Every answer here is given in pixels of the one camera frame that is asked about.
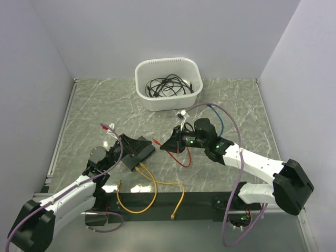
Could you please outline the black network switch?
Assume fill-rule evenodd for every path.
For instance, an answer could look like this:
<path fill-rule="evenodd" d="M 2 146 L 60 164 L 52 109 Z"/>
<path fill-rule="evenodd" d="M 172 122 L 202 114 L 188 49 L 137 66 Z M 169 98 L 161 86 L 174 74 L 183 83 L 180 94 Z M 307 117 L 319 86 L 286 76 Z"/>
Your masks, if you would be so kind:
<path fill-rule="evenodd" d="M 141 136 L 137 140 L 145 140 L 146 138 Z M 122 163 L 131 171 L 135 170 L 136 166 L 139 166 L 140 163 L 144 162 L 150 155 L 155 152 L 155 147 L 153 144 L 146 147 L 138 155 L 124 155 L 121 159 Z"/>

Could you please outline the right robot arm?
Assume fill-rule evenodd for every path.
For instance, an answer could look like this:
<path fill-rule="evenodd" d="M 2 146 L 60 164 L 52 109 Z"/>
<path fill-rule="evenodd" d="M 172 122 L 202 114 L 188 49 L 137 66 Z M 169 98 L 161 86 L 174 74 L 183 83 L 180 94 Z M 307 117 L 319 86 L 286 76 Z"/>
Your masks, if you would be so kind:
<path fill-rule="evenodd" d="M 276 204 L 284 212 L 296 216 L 314 191 L 297 161 L 273 160 L 240 149 L 238 144 L 219 136 L 208 118 L 196 120 L 192 132 L 179 125 L 174 127 L 171 137 L 160 146 L 161 150 L 172 153 L 181 153 L 185 148 L 204 149 L 213 162 L 242 169 L 263 180 L 262 184 L 240 182 L 237 185 L 231 196 L 231 204 L 236 209 L 253 203 Z"/>

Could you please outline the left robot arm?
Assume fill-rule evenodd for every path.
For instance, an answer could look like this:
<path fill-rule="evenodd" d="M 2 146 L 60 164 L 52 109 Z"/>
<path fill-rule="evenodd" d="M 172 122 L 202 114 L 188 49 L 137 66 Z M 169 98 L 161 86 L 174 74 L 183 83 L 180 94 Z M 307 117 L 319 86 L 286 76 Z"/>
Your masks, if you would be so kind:
<path fill-rule="evenodd" d="M 93 148 L 86 169 L 73 183 L 49 198 L 40 202 L 31 199 L 22 206 L 8 233 L 5 250 L 14 244 L 22 251 L 45 251 L 54 235 L 78 215 L 106 208 L 108 194 L 103 186 L 122 159 L 127 159 L 133 170 L 154 150 L 150 140 L 125 134 L 118 136 L 108 150 Z"/>

